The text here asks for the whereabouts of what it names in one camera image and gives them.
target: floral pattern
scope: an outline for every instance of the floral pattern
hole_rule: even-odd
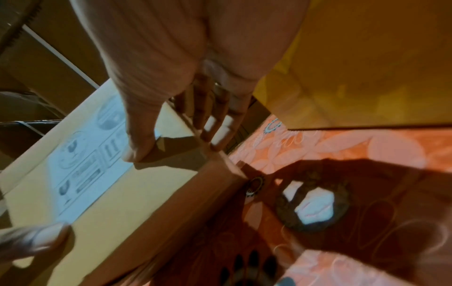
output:
[[[237,193],[153,281],[219,285],[222,268],[257,250],[277,258],[282,286],[447,284],[451,143],[451,129],[289,131],[272,115],[230,154],[258,186]],[[351,206],[327,229],[298,233],[278,220],[275,199],[312,169],[347,181]]]

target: cardboard box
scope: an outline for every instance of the cardboard box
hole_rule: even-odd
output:
[[[107,81],[0,174],[14,226],[52,222],[48,156],[114,94]],[[157,271],[245,183],[226,155],[211,152],[168,104],[157,130],[157,147],[72,224],[59,251],[12,267],[0,285],[99,286],[147,261]]]

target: fingernail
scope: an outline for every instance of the fingernail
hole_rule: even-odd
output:
[[[132,163],[134,161],[135,153],[133,152],[132,148],[130,148],[130,145],[127,145],[124,148],[124,151],[123,151],[121,157],[122,157],[123,161],[125,161],[125,162]]]
[[[41,229],[33,238],[34,249],[55,248],[60,245],[69,233],[69,224],[59,222]]]

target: hand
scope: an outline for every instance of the hand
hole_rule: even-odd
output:
[[[99,48],[127,113],[129,151],[140,161],[155,143],[165,100],[194,81],[194,126],[216,102],[202,138],[223,149],[248,109],[257,82],[283,56],[309,0],[71,0]]]
[[[0,263],[35,256],[57,248],[67,237],[69,225],[0,230]]]

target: sticker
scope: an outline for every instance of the sticker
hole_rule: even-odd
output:
[[[125,118],[116,95],[49,155],[55,221],[73,223],[133,165],[121,160],[128,143]]]

